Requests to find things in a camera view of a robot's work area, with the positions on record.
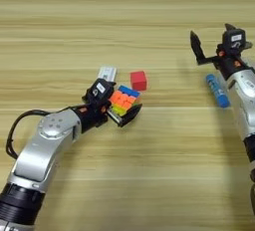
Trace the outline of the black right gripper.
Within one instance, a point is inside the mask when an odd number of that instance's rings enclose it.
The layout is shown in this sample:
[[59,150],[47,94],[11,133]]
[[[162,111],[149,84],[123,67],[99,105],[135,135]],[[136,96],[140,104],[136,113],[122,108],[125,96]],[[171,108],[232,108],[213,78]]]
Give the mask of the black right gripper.
[[[225,28],[227,31],[236,29],[233,25],[228,23],[225,24]],[[212,63],[215,69],[220,72],[224,80],[228,80],[237,72],[253,70],[251,66],[247,65],[241,59],[241,52],[229,54],[222,44],[217,45],[215,56],[205,57],[201,49],[200,40],[193,31],[190,32],[190,45],[196,57],[197,64],[205,65]]]

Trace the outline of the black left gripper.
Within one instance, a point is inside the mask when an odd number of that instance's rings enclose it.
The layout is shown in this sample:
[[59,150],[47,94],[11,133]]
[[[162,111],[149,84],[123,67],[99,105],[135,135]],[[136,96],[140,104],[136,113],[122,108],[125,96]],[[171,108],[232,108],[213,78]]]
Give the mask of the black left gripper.
[[141,110],[142,104],[131,107],[123,116],[113,111],[111,102],[105,100],[89,100],[83,98],[84,104],[78,107],[78,117],[81,121],[82,132],[86,132],[93,127],[99,127],[108,121],[108,116],[119,126],[123,127],[131,122]]

